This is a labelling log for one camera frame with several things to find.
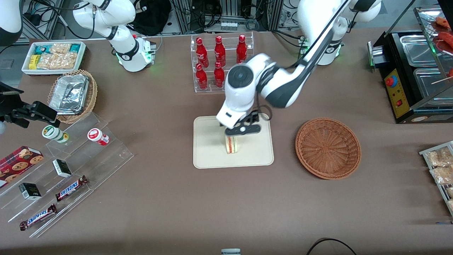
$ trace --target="yellow control panel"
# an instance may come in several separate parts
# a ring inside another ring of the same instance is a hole
[[[390,97],[393,112],[395,113],[395,116],[399,118],[407,113],[410,110],[410,107],[407,103],[406,95],[404,94],[400,77],[398,76],[396,69],[384,79],[384,82],[387,87],[387,93]]]

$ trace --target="red button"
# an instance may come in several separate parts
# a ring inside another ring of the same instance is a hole
[[[395,80],[394,80],[392,77],[387,78],[387,80],[386,80],[386,85],[387,85],[387,86],[390,87],[390,86],[393,85],[393,83],[395,83]]]

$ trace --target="small black box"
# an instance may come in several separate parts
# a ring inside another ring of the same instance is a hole
[[[38,200],[41,197],[38,187],[33,183],[22,183],[19,185],[20,192],[27,200]]]
[[[65,161],[61,159],[56,159],[52,163],[53,167],[55,168],[55,171],[57,171],[57,174],[59,176],[64,178],[71,177],[71,170],[69,170],[69,167],[67,166]]]

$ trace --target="red and white bottle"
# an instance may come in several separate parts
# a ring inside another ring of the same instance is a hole
[[[110,138],[98,128],[92,128],[88,131],[87,137],[89,140],[97,142],[102,146],[107,145],[110,141]]]
[[[216,87],[223,88],[223,82],[225,81],[225,72],[223,71],[222,64],[219,61],[216,62],[214,77],[216,79]]]
[[[206,90],[207,89],[206,72],[203,70],[203,66],[200,63],[197,63],[195,67],[197,68],[195,76],[197,77],[198,86],[200,87],[201,90]]]
[[[240,64],[245,62],[247,58],[247,45],[246,45],[246,36],[241,34],[239,36],[239,43],[236,48],[236,63]]]
[[[220,62],[222,66],[227,64],[227,57],[225,55],[225,46],[222,43],[222,37],[216,36],[216,47],[214,48],[214,53],[216,55],[216,61]]]
[[[209,66],[209,60],[207,59],[207,50],[206,47],[203,45],[203,40],[198,37],[195,39],[197,42],[197,59],[200,64],[203,65],[204,68]]]

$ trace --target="snickers bar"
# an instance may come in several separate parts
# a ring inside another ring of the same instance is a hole
[[[62,190],[60,193],[55,195],[57,198],[57,202],[60,202],[64,197],[70,195],[71,193],[76,191],[76,189],[82,187],[82,185],[84,185],[87,182],[88,182],[87,178],[85,176],[82,176],[77,181],[75,181],[73,184],[69,185],[69,187],[67,187],[66,189]]]
[[[51,214],[56,214],[56,213],[57,213],[57,208],[56,208],[55,204],[52,204],[46,210],[38,213],[37,215],[33,216],[32,218],[29,218],[28,221],[21,222],[19,225],[20,231],[24,231],[24,230],[28,229],[29,227],[31,227],[36,222],[41,221],[45,217],[47,217]]]

